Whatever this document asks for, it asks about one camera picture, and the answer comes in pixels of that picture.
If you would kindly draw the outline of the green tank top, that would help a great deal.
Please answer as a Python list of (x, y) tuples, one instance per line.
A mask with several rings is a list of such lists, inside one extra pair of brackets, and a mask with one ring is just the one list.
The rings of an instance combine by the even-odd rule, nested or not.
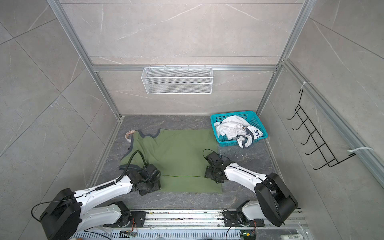
[(160, 129), (154, 135), (137, 131), (119, 168), (142, 168), (147, 162), (160, 170), (162, 192), (220, 194), (222, 185), (205, 178), (209, 165), (205, 156), (211, 151), (218, 151), (212, 129)]

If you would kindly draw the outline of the teal plastic basket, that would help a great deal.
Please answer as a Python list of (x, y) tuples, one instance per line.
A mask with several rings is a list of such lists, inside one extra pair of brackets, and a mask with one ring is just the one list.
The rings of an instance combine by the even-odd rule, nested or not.
[(268, 137), (266, 128), (252, 111), (215, 114), (211, 116), (211, 124), (220, 147), (247, 149)]

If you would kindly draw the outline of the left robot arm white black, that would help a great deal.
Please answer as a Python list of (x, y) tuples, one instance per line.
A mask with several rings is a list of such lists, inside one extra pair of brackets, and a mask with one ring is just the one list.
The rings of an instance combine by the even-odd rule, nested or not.
[(131, 192), (141, 196), (158, 191), (161, 172), (153, 164), (143, 169), (126, 167), (118, 178), (85, 190), (66, 188), (49, 202), (39, 221), (49, 240), (68, 240), (75, 233), (93, 227), (125, 227), (134, 225), (128, 207), (121, 201), (102, 204)]

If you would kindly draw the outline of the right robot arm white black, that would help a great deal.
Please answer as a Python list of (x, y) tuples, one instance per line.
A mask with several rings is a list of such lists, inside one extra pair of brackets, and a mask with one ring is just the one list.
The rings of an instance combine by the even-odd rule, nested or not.
[(299, 207), (296, 198), (279, 175), (253, 172), (216, 152), (211, 152), (205, 159), (209, 163), (205, 178), (217, 184), (235, 182), (256, 194), (255, 201), (246, 201), (237, 208), (237, 223), (245, 225), (254, 220), (266, 219), (280, 227)]

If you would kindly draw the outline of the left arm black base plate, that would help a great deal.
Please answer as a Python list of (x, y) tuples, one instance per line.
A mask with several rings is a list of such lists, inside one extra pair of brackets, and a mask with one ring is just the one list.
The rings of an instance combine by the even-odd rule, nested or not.
[(103, 227), (111, 228), (142, 228), (146, 219), (147, 212), (123, 213), (114, 224), (105, 224)]

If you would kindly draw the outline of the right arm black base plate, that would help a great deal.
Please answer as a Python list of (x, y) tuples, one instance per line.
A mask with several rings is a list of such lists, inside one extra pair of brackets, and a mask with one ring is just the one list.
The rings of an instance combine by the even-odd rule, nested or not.
[(222, 215), (226, 227), (264, 227), (263, 219), (248, 220), (237, 211), (223, 210)]

